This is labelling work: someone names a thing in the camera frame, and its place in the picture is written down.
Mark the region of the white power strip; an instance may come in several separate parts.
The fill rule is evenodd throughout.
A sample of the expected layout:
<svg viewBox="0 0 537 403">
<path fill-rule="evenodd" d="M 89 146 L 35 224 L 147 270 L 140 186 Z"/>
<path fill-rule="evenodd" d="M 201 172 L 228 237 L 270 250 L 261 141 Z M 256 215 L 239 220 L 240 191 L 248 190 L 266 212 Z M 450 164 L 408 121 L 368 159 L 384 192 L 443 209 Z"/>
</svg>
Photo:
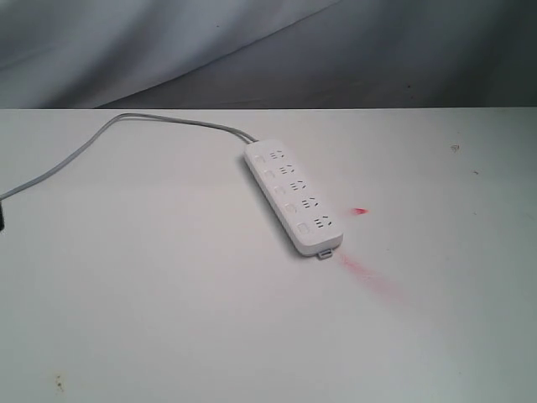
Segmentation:
<svg viewBox="0 0 537 403">
<path fill-rule="evenodd" d="M 290 148 L 262 140 L 245 147 L 244 159 L 296 250 L 331 257 L 343 240 L 341 225 Z"/>
</svg>

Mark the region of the grey backdrop cloth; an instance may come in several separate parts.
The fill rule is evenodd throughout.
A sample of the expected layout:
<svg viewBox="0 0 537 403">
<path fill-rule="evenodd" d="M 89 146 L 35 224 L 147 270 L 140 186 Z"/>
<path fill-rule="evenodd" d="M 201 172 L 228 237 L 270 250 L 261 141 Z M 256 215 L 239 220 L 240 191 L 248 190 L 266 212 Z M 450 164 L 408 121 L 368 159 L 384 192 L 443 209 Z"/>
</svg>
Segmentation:
<svg viewBox="0 0 537 403">
<path fill-rule="evenodd" d="M 521 107 L 533 1 L 4 1 L 4 108 Z"/>
</svg>

